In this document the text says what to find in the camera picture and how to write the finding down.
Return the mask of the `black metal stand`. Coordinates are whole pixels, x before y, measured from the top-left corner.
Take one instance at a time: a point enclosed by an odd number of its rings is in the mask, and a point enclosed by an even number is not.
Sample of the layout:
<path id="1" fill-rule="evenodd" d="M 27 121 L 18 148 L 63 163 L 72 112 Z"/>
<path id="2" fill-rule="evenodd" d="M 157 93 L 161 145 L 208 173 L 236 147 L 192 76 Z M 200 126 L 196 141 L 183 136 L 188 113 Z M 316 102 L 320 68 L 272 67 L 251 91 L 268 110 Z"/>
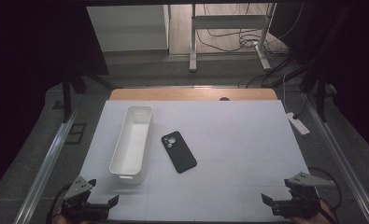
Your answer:
<path id="1" fill-rule="evenodd" d="M 314 87 L 317 87 L 317 103 L 316 103 L 316 111 L 319 115 L 319 118 L 325 122 L 325 97 L 326 97 L 326 73 L 322 68 L 322 64 L 320 61 L 314 59 L 312 60 L 307 68 L 305 77 L 303 78 L 300 84 L 300 90 L 302 92 L 310 93 Z"/>
<path id="2" fill-rule="evenodd" d="M 71 114 L 71 88 L 74 88 L 76 93 L 85 93 L 87 90 L 86 84 L 82 78 L 82 74 L 78 71 L 63 74 L 63 96 L 64 96 L 64 120 L 67 123 Z"/>

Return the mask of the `white power strip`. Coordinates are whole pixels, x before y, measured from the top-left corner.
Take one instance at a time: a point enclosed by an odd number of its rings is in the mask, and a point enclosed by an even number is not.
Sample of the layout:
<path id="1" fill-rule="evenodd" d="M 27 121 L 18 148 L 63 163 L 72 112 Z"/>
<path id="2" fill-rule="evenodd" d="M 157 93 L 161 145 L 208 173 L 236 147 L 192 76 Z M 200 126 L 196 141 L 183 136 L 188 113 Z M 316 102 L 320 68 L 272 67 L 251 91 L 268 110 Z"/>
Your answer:
<path id="1" fill-rule="evenodd" d="M 291 124 L 291 126 L 300 134 L 307 135 L 310 131 L 306 128 L 306 126 L 299 120 L 294 117 L 292 112 L 287 114 L 287 118 Z"/>

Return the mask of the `long white plastic bin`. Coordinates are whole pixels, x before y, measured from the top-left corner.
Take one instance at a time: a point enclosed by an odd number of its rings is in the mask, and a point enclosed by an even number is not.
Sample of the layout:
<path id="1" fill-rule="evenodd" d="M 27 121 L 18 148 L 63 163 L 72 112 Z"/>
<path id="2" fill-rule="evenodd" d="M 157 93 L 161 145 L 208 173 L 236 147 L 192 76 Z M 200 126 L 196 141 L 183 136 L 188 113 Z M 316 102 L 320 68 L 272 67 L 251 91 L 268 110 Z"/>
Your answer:
<path id="1" fill-rule="evenodd" d="M 152 108 L 149 106 L 130 106 L 125 113 L 109 165 L 109 172 L 122 184 L 138 185 L 145 178 L 149 154 L 146 144 L 151 121 Z"/>

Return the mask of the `white cabinet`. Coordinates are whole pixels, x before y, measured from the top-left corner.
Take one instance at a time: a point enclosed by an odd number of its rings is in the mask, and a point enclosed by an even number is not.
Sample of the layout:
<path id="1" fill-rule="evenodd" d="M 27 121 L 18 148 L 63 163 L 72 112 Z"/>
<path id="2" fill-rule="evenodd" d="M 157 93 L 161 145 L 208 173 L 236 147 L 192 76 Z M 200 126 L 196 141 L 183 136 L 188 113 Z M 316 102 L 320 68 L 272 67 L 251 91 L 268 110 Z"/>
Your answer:
<path id="1" fill-rule="evenodd" d="M 102 51 L 168 49 L 168 5 L 87 7 Z"/>

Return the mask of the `aluminium rail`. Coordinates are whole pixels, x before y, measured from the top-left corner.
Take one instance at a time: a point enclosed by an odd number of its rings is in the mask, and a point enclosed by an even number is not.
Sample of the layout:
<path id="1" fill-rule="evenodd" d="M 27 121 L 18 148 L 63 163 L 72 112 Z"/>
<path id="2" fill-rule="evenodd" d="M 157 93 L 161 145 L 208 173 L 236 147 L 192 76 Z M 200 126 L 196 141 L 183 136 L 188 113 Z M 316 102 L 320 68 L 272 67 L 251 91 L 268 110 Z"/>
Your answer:
<path id="1" fill-rule="evenodd" d="M 352 166 L 350 165 L 342 148 L 334 137 L 334 134 L 332 133 L 328 123 L 323 121 L 319 117 L 314 100 L 304 93 L 302 94 L 302 96 L 306 100 L 307 110 L 310 112 L 313 120 L 316 122 L 319 131 L 328 146 L 328 149 L 330 149 L 331 151 L 334 161 L 336 162 L 341 174 L 345 178 L 348 187 L 354 195 L 356 202 L 361 208 L 362 213 L 365 216 L 367 223 L 369 224 L 369 194 L 366 191 L 365 186 L 358 178 L 358 176 L 354 173 Z"/>
<path id="2" fill-rule="evenodd" d="M 16 215 L 13 224 L 29 224 L 36 209 L 36 206 L 40 200 L 43 190 L 45 189 L 50 174 L 54 168 L 54 165 L 59 157 L 59 154 L 63 148 L 64 142 L 68 133 L 73 125 L 73 122 L 78 112 L 73 112 L 66 122 L 62 123 L 56 133 L 50 148 L 44 158 L 36 176 L 35 180 L 30 187 L 21 208 Z"/>

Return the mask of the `person's left hand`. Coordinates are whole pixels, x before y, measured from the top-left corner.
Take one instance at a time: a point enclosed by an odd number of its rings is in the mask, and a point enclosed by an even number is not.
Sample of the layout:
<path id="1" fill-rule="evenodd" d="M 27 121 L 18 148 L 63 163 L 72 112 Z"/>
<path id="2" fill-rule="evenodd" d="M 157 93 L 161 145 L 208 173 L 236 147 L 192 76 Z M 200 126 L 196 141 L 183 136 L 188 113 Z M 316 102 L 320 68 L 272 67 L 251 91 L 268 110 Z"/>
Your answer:
<path id="1" fill-rule="evenodd" d="M 51 220 L 51 224 L 75 224 L 61 214 L 58 214 Z M 91 224 L 90 221 L 80 221 L 79 224 Z"/>

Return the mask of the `white table mat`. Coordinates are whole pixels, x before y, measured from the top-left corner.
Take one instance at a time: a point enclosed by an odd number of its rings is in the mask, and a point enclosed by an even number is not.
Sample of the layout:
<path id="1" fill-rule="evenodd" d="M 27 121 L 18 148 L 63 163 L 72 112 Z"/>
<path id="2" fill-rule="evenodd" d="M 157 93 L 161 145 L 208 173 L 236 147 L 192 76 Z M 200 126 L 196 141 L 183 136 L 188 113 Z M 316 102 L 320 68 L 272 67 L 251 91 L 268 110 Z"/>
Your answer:
<path id="1" fill-rule="evenodd" d="M 120 196 L 115 220 L 273 222 L 261 194 L 288 200 L 284 179 L 307 169 L 282 103 L 275 101 L 149 101 L 148 166 L 139 185 L 109 172 L 131 101 L 108 101 L 80 171 L 96 179 L 91 202 Z M 197 165 L 179 174 L 162 143 L 181 133 Z"/>

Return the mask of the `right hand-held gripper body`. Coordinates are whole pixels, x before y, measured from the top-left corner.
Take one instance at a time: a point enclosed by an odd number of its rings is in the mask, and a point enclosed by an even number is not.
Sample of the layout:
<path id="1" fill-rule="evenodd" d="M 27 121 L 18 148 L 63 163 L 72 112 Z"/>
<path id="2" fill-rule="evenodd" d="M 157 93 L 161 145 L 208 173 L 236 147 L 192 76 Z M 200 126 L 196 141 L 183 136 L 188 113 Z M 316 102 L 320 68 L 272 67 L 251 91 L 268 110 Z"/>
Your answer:
<path id="1" fill-rule="evenodd" d="M 321 177 L 300 172 L 288 178 L 294 185 L 289 189 L 290 200 L 272 201 L 274 216 L 311 218 L 319 211 L 320 197 L 316 187 L 333 188 L 335 183 Z"/>

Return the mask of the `person's right hand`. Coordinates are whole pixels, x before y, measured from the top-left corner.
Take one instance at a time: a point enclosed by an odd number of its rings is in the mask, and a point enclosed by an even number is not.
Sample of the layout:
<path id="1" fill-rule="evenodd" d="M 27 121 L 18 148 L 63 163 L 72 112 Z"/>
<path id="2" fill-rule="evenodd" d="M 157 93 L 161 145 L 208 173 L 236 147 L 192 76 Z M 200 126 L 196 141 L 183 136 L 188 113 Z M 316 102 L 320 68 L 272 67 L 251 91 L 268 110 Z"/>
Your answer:
<path id="1" fill-rule="evenodd" d="M 309 224 L 336 224 L 336 217 L 330 205 L 321 201 L 318 213 L 308 220 Z"/>

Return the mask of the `black curtain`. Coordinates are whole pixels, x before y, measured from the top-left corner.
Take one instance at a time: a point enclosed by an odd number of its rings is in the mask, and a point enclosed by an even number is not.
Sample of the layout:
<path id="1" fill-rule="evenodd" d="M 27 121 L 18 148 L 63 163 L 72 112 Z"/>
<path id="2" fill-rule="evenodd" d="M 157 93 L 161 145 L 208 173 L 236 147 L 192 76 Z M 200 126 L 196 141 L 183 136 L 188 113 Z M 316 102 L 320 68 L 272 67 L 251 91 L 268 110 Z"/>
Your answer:
<path id="1" fill-rule="evenodd" d="M 0 180 L 35 126 L 45 94 L 67 77 L 106 75 L 86 6 L 0 0 Z"/>
<path id="2" fill-rule="evenodd" d="M 300 61 L 310 61 L 327 39 L 341 6 L 348 8 L 348 14 L 301 89 L 312 89 L 323 74 L 336 89 L 335 105 L 369 145 L 369 0 L 279 3 L 270 33 L 288 45 Z"/>

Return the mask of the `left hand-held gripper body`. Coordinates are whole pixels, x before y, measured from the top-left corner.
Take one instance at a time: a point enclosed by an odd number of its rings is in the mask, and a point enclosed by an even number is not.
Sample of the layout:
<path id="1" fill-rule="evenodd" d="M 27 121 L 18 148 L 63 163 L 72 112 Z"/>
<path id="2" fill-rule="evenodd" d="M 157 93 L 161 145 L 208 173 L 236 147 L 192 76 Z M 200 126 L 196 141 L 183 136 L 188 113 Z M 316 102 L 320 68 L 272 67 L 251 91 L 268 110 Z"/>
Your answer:
<path id="1" fill-rule="evenodd" d="M 73 222 L 106 220 L 109 207 L 88 202 L 92 188 L 88 181 L 78 176 L 64 195 L 62 215 Z"/>

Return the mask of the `white desk frame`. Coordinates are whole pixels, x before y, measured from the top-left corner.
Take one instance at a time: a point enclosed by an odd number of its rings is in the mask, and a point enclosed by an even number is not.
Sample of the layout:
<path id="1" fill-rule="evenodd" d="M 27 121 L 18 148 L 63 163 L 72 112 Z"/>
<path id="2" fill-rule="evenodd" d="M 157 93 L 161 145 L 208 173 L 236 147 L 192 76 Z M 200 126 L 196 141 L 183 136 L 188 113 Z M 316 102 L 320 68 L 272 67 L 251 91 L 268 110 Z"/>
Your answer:
<path id="1" fill-rule="evenodd" d="M 264 52 L 264 41 L 270 26 L 275 3 L 271 3 L 264 15 L 202 15 L 196 16 L 195 5 L 192 5 L 190 71 L 196 71 L 196 31 L 198 29 L 255 29 L 261 30 L 261 36 L 254 47 L 265 71 L 272 67 Z"/>

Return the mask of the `black phone case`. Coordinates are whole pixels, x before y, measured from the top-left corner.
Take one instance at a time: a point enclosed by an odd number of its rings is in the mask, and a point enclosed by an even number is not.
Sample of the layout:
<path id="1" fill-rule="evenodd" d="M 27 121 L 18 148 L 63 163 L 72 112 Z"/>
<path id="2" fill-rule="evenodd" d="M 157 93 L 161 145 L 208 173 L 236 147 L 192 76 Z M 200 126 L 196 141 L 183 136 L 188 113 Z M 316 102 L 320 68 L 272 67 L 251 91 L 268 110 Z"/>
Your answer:
<path id="1" fill-rule="evenodd" d="M 182 174 L 197 165 L 197 160 L 194 158 L 180 132 L 175 131 L 164 135 L 162 137 L 162 143 L 179 174 Z"/>

